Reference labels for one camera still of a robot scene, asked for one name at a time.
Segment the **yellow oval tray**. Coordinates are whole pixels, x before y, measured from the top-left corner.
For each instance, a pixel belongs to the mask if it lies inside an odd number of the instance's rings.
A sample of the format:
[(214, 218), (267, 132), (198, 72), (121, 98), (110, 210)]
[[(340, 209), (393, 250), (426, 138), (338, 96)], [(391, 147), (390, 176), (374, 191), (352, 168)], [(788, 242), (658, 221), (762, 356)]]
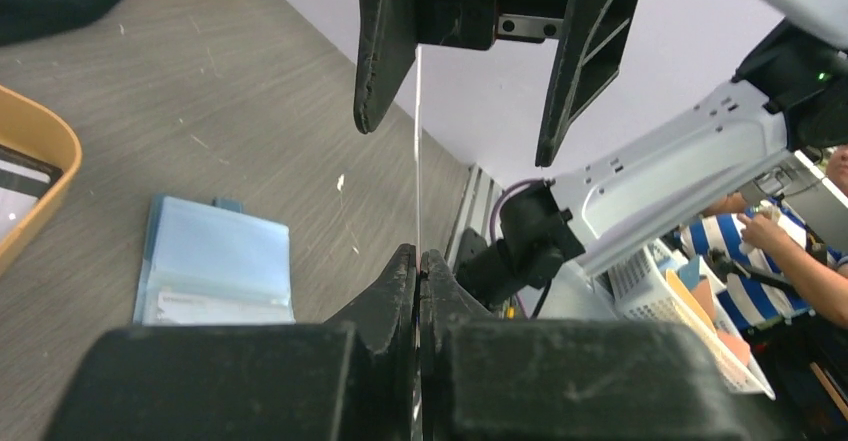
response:
[(81, 162), (81, 144), (68, 123), (41, 104), (1, 89), (3, 272), (59, 210)]

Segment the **white grey stripe card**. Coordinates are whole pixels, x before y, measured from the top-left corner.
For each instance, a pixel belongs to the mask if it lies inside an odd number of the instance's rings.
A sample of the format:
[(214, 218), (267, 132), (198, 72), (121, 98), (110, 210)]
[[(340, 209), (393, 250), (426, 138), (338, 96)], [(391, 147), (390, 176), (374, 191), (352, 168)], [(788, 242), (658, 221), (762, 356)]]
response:
[(252, 303), (160, 291), (145, 308), (144, 322), (162, 325), (276, 325), (294, 323), (284, 304)]

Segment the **blue leather card holder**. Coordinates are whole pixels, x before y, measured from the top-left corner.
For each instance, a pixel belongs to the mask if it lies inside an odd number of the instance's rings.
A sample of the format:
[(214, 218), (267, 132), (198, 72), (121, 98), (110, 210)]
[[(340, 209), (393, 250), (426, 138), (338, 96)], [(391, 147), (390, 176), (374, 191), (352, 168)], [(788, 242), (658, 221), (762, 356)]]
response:
[(284, 304), (293, 313), (287, 226), (216, 198), (201, 204), (153, 197), (132, 321), (144, 322), (160, 291), (252, 303)]

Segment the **black card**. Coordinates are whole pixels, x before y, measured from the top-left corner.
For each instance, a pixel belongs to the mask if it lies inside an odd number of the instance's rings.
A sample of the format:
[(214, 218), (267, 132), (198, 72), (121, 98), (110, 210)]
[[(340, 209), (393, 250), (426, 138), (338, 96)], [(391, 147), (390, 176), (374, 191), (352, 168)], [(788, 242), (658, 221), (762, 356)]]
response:
[[(416, 296), (420, 295), (420, 281), (422, 272), (422, 168), (421, 168), (421, 102), (422, 102), (422, 68), (423, 68), (423, 46), (418, 45), (415, 49), (415, 106), (414, 106), (414, 162), (415, 162), (415, 226), (416, 226)], [(410, 439), (421, 441), (423, 436), (423, 424), (421, 420), (421, 361), (420, 361), (420, 302), (416, 299), (414, 316), (414, 371), (412, 390), (412, 430)]]

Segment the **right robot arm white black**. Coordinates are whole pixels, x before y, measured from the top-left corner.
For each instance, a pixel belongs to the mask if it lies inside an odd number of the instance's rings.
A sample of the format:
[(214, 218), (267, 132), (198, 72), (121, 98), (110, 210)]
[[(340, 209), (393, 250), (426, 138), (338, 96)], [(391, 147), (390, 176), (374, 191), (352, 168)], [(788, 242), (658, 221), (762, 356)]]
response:
[[(792, 151), (847, 139), (847, 0), (762, 0), (781, 22), (733, 76), (618, 152), (509, 199), (501, 239), (464, 262), (461, 287), (494, 306), (569, 262), (605, 271)], [(423, 45), (487, 50), (558, 42), (535, 163), (617, 76), (638, 0), (359, 0), (353, 116), (374, 132)]]

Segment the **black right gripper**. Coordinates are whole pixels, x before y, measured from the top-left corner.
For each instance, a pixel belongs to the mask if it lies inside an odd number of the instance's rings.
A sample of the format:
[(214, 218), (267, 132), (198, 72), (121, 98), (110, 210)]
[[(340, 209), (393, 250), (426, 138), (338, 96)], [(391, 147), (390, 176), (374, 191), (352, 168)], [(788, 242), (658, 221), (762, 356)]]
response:
[(362, 134), (377, 130), (411, 69), (418, 41), (485, 51), (498, 39), (541, 43), (560, 34), (535, 155), (537, 167), (549, 167), (574, 121), (618, 76), (637, 3), (359, 0), (355, 125)]

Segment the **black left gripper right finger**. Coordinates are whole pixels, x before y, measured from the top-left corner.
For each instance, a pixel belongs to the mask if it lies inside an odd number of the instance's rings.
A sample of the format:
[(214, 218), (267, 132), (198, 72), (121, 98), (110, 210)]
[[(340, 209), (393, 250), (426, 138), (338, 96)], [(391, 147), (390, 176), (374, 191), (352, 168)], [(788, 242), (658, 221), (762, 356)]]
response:
[(731, 391), (687, 326), (492, 316), (442, 255), (421, 259), (427, 440), (798, 440), (762, 395)]

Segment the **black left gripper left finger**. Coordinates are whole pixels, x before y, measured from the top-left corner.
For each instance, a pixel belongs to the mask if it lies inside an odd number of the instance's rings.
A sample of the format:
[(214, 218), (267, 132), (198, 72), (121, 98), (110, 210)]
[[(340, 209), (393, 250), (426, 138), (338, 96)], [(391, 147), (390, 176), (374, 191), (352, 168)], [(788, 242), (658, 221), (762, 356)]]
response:
[(407, 440), (416, 251), (319, 324), (131, 326), (88, 350), (48, 440)]

